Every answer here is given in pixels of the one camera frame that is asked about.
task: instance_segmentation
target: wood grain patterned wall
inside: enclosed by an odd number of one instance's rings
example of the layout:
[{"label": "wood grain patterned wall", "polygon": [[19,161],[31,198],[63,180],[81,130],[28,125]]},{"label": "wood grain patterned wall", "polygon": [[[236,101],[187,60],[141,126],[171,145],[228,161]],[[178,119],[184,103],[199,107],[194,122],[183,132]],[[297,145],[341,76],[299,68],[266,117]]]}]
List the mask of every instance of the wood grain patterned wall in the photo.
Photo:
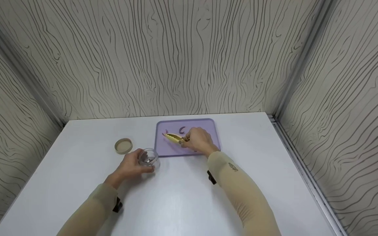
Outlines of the wood grain patterned wall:
[{"label": "wood grain patterned wall", "polygon": [[0,57],[0,220],[59,132]]},{"label": "wood grain patterned wall", "polygon": [[69,119],[273,113],[318,0],[0,0]]},{"label": "wood grain patterned wall", "polygon": [[339,0],[282,125],[352,236],[378,235],[378,0]]}]

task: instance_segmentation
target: beige arm sleeve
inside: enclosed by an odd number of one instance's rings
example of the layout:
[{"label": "beige arm sleeve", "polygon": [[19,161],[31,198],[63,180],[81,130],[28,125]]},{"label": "beige arm sleeve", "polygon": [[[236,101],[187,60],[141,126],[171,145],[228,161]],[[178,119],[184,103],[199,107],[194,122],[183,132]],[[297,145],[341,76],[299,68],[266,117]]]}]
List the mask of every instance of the beige arm sleeve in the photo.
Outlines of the beige arm sleeve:
[{"label": "beige arm sleeve", "polygon": [[58,236],[94,236],[115,207],[117,191],[99,184],[88,199],[72,214]]},{"label": "beige arm sleeve", "polygon": [[281,235],[261,190],[231,158],[216,151],[208,158],[208,168],[237,211],[246,236]]}]

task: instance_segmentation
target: logo on sleeve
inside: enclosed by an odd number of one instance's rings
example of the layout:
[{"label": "logo on sleeve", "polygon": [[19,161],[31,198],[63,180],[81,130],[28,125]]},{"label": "logo on sleeve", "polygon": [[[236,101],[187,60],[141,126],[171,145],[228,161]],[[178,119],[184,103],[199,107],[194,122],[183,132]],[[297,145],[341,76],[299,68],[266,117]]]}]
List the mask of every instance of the logo on sleeve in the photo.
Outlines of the logo on sleeve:
[{"label": "logo on sleeve", "polygon": [[234,170],[234,172],[237,172],[237,171],[238,171],[238,169],[237,169],[233,164],[228,163],[228,165],[231,167],[231,169]]}]

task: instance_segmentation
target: person's left hand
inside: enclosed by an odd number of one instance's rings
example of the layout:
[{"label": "person's left hand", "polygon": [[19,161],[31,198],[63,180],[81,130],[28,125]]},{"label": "person's left hand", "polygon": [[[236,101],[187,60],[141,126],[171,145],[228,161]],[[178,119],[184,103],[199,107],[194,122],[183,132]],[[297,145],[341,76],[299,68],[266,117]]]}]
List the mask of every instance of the person's left hand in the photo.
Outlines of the person's left hand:
[{"label": "person's left hand", "polygon": [[138,148],[126,154],[117,169],[106,178],[105,184],[117,189],[125,179],[141,176],[142,173],[152,173],[154,171],[153,166],[141,166],[138,163],[138,156],[142,151]]}]

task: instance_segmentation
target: purple tray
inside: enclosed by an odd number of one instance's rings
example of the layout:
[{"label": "purple tray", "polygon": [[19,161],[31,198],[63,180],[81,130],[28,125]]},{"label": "purple tray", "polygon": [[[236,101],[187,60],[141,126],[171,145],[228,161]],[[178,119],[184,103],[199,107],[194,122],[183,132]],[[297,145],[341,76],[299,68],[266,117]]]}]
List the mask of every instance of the purple tray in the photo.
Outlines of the purple tray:
[{"label": "purple tray", "polygon": [[[184,134],[179,134],[179,129],[185,127],[182,131]],[[188,156],[188,155],[201,155],[201,153],[194,152],[189,148],[181,148],[179,144],[170,142],[162,135],[167,130],[169,133],[184,136],[191,127],[201,127],[211,134],[214,144],[220,149],[220,142],[215,128],[214,120],[205,119],[191,119],[191,120],[174,120],[174,121],[160,121],[157,123],[156,129],[156,143],[154,149],[159,157],[174,157],[174,156]]]}]

